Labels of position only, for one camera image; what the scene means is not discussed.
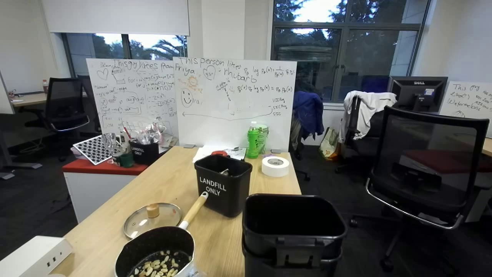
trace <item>saucepan handle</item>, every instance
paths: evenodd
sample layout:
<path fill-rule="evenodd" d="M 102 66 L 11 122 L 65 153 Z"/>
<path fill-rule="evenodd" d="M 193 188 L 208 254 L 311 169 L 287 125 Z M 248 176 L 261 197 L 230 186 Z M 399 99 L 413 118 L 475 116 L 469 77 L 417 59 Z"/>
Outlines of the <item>saucepan handle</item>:
<path fill-rule="evenodd" d="M 200 197 L 198 197 L 198 199 L 195 201 L 193 206 L 191 206 L 191 208 L 189 209 L 188 213 L 184 216 L 183 220 L 181 221 L 181 223 L 179 224 L 178 227 L 186 230 L 188 228 L 189 223 L 196 216 L 196 214 L 198 213 L 200 208 L 203 206 L 203 204 L 205 204 L 205 201 L 207 200 L 208 197 L 209 197 L 208 192 L 206 192 L 206 191 L 202 192 Z"/>

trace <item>monitor screen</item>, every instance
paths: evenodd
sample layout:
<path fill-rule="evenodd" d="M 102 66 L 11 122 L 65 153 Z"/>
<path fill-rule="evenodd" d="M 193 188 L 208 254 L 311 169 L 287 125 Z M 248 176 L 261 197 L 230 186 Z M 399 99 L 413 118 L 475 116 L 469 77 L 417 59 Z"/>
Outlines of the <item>monitor screen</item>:
<path fill-rule="evenodd" d="M 390 77 L 388 91 L 396 94 L 393 107 L 438 112 L 448 77 Z"/>

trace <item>heart drawing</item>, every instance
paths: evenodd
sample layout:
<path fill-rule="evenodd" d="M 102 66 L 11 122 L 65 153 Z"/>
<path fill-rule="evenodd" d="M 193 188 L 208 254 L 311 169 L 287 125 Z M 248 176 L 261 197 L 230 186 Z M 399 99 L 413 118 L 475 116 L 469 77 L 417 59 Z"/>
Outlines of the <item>heart drawing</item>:
<path fill-rule="evenodd" d="M 205 78 L 212 81 L 215 78 L 215 67 L 212 65 L 207 66 L 206 69 L 203 69 L 203 74 L 205 75 Z"/>
<path fill-rule="evenodd" d="M 107 80 L 108 79 L 108 69 L 104 69 L 103 71 L 100 71 L 98 70 L 97 71 L 97 76 L 99 76 L 99 78 L 103 79 L 103 80 Z"/>

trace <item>white jacket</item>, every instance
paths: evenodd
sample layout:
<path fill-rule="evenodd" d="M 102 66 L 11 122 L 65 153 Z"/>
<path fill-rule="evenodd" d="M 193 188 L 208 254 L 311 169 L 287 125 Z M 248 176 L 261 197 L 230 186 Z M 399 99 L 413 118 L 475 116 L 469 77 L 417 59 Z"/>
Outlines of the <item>white jacket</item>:
<path fill-rule="evenodd" d="M 355 134 L 354 139 L 361 139 L 369 132 L 370 118 L 372 115 L 384 110 L 385 106 L 391 107 L 397 102 L 396 94 L 391 92 L 374 93 L 353 90 L 347 93 L 345 100 L 343 100 L 345 112 L 343 113 L 343 118 L 341 120 L 340 136 L 338 138 L 341 143 L 345 141 L 345 135 L 347 134 L 350 112 L 352 108 L 352 99 L 354 96 L 361 99 L 359 117 L 357 120 L 357 130 L 359 130 L 360 133 Z"/>

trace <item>lid knob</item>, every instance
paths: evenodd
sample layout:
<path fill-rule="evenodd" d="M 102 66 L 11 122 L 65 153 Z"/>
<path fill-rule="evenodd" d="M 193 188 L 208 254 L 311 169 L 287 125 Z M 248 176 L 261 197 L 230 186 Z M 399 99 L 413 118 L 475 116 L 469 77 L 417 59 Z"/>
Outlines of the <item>lid knob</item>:
<path fill-rule="evenodd" d="M 149 218 L 155 218 L 159 216 L 159 204 L 154 203 L 147 206 L 147 216 Z"/>

